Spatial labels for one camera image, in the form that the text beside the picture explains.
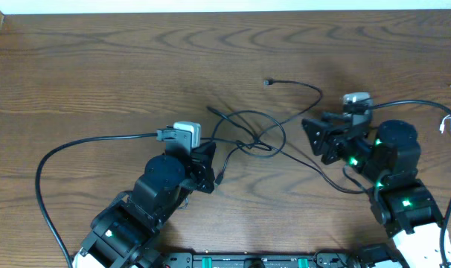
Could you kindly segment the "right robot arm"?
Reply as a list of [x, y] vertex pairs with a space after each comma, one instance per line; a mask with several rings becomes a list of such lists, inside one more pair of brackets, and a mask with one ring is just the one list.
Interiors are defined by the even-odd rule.
[[387, 246], [359, 251], [358, 267], [451, 267], [451, 243], [444, 216], [430, 190], [417, 177], [421, 148], [415, 127], [389, 120], [374, 140], [370, 112], [324, 113], [301, 125], [313, 154], [325, 165], [339, 160], [367, 179], [365, 190], [376, 221], [384, 227], [398, 255]]

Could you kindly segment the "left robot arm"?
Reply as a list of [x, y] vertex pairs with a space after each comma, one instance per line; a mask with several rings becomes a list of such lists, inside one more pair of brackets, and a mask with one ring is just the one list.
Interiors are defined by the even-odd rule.
[[160, 230], [193, 191], [214, 191], [216, 148], [206, 142], [151, 158], [134, 188], [93, 219], [73, 267], [161, 267], [164, 254], [155, 248]]

